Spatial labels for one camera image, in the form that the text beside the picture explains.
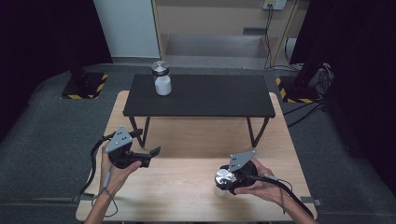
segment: person's hand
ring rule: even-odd
[[[256,158],[252,158],[251,161],[256,165],[258,175],[274,175],[270,169],[264,167]],[[282,204],[281,189],[270,183],[256,181],[252,186],[237,188],[234,192],[236,194],[252,194],[266,201]]]
[[[107,142],[102,147],[102,170],[101,170],[101,181],[100,181],[100,188],[99,191],[103,189],[103,185],[106,179],[107,172],[110,170],[111,167],[111,176],[110,181],[107,186],[108,192],[114,197],[114,195],[121,189],[123,184],[125,183],[128,176],[136,171],[141,165],[141,161],[136,161],[129,165],[125,169],[119,169],[116,166],[112,165],[108,154],[105,152],[109,142]]]

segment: light wood tabletop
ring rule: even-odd
[[[118,95],[104,135],[121,125],[129,132],[131,122],[122,115],[128,91]],[[256,158],[274,174],[289,181],[297,197],[310,197],[304,174],[276,95],[270,93],[276,117],[270,119],[262,140],[256,146]],[[136,118],[139,128],[145,118]],[[251,119],[257,133],[263,119]],[[117,193],[118,213],[106,218],[114,221],[287,221],[282,209],[251,195],[233,196],[216,188],[215,174],[229,163],[231,154],[252,150],[246,119],[243,118],[151,118],[144,148],[134,141],[132,151],[149,153],[161,146],[159,156],[149,168],[140,168]],[[97,194],[101,154],[97,175],[86,193]],[[317,216],[312,203],[305,204]],[[85,220],[91,201],[80,201],[76,217]],[[107,210],[115,211],[114,204]]]

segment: gray carpet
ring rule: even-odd
[[[91,170],[90,152],[102,136],[117,94],[129,90],[133,75],[150,73],[146,66],[96,65],[89,72],[109,78],[95,100],[61,100],[69,74],[44,81],[29,106],[0,145],[0,220],[4,223],[78,223],[76,203]],[[285,71],[172,68],[173,74],[265,74],[278,94],[275,77]],[[284,104],[284,112],[301,104]],[[312,108],[285,116],[287,123]],[[330,115],[317,111],[290,128],[300,163],[318,206],[320,223],[396,223],[396,199],[366,159],[349,156]],[[32,203],[50,198],[57,203]]]

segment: table leg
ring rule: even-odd
[[[136,124],[136,120],[134,120],[134,117],[129,117],[129,120],[131,121],[132,127],[134,128],[134,130],[137,130],[137,124]],[[146,144],[146,137],[148,135],[148,131],[149,131],[149,120],[150,117],[146,117],[146,123],[145,123],[145,130],[143,131],[143,139],[140,136],[137,136],[137,142],[139,142],[139,145],[141,147],[144,147]]]
[[[262,124],[262,128],[260,129],[259,134],[257,134],[256,138],[254,138],[253,129],[251,128],[250,118],[247,117],[248,133],[250,134],[250,141],[253,147],[256,147],[259,144],[260,138],[262,138],[262,134],[264,133],[265,127],[267,126],[269,120],[270,120],[269,118],[264,119],[264,123]]]

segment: wall socket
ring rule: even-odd
[[[269,9],[269,5],[272,5],[273,10],[283,10],[288,0],[264,0],[262,9]]]

